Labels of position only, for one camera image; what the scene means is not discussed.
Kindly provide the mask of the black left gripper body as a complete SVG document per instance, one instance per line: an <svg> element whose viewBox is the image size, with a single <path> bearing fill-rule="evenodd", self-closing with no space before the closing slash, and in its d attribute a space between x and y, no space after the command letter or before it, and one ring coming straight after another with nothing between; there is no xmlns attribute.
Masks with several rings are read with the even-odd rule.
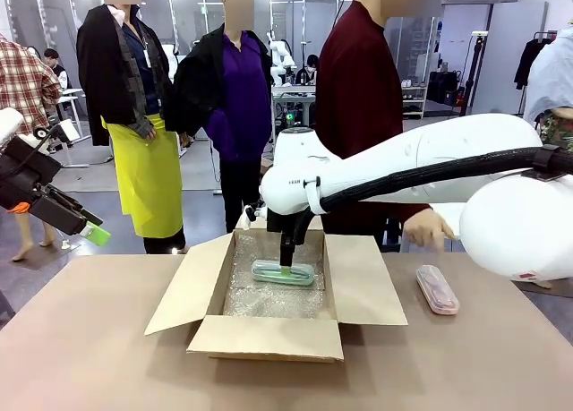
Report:
<svg viewBox="0 0 573 411"><path fill-rule="evenodd" d="M61 168L54 158L13 137L1 154L1 207L32 205L41 195L41 186L50 184Z"/></svg>

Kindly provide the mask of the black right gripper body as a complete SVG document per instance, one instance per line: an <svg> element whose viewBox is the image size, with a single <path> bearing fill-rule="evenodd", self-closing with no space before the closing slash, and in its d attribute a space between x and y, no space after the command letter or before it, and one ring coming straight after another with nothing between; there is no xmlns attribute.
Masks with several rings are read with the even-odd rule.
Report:
<svg viewBox="0 0 573 411"><path fill-rule="evenodd" d="M294 214L277 214L267 210L267 231L280 234L285 245L302 245L310 226L310 209L306 208Z"/></svg>

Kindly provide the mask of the person left hand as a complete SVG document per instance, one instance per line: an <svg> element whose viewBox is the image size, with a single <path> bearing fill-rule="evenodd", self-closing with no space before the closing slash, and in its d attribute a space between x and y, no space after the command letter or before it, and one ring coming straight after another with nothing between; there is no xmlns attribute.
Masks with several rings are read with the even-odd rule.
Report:
<svg viewBox="0 0 573 411"><path fill-rule="evenodd" d="M425 209L409 218L404 224L407 240L418 247L443 252L446 239L454 239L452 228L433 209Z"/></svg>

